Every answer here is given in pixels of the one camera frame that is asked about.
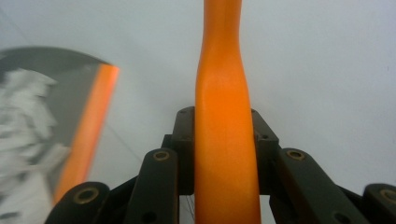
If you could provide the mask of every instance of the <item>black plastic part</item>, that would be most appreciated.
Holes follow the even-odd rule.
[[[276,169],[299,223],[369,223],[307,153],[279,150]]]
[[[163,143],[161,144],[161,147],[172,148],[172,134],[166,134],[163,137]]]
[[[251,116],[255,134],[260,194],[269,195],[272,192],[271,179],[273,178],[269,165],[276,158],[279,139],[256,110],[251,110]]]
[[[107,223],[122,223],[137,176],[110,191],[111,215]]]
[[[338,188],[343,191],[344,195],[353,203],[353,205],[355,205],[357,209],[359,209],[359,211],[361,211],[361,213],[364,212],[362,207],[363,199],[359,194],[356,194],[348,189],[344,189],[340,186],[338,186]]]
[[[123,223],[178,223],[174,150],[160,148],[146,154]]]
[[[363,193],[363,209],[373,223],[396,223],[396,187],[372,184]]]
[[[55,205],[46,224],[107,223],[109,188],[98,182],[86,182],[69,191]]]
[[[186,107],[177,112],[171,137],[171,148],[178,155],[178,193],[194,193],[194,107]]]
[[[272,161],[270,168],[274,171],[275,163]],[[278,178],[271,179],[270,206],[274,219],[278,224],[298,223],[298,215],[291,203],[285,188]]]

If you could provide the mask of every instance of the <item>orange cylindrical rod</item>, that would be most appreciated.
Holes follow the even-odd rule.
[[[240,12],[241,0],[205,0],[195,98],[195,221],[201,224],[261,222]]]
[[[87,180],[118,72],[119,68],[110,64],[101,64],[99,67],[71,146],[70,156],[54,193],[55,203],[68,190]]]

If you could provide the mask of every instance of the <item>orange handle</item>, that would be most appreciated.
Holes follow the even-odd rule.
[[[241,0],[205,0],[195,99],[196,223],[261,222],[240,11]]]
[[[99,67],[71,146],[71,154],[54,193],[54,203],[87,179],[118,72],[119,68],[113,65],[102,64]]]

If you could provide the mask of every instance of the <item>white background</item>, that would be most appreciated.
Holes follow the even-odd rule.
[[[281,146],[359,194],[396,185],[396,3],[247,0],[241,19],[251,104]],[[90,176],[111,188],[194,104],[202,30],[198,0],[0,2],[0,49],[61,47],[120,68]],[[191,223],[185,201],[180,210]]]

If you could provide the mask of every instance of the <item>gray panel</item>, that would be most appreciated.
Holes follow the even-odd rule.
[[[53,136],[46,141],[36,162],[54,144],[72,144],[80,117],[91,91],[100,60],[74,51],[52,48],[13,49],[0,53],[0,82],[4,74],[18,68],[33,70],[52,77],[58,83],[49,90],[44,99],[58,124],[52,129]],[[60,166],[49,176],[50,188],[54,189],[62,171]]]

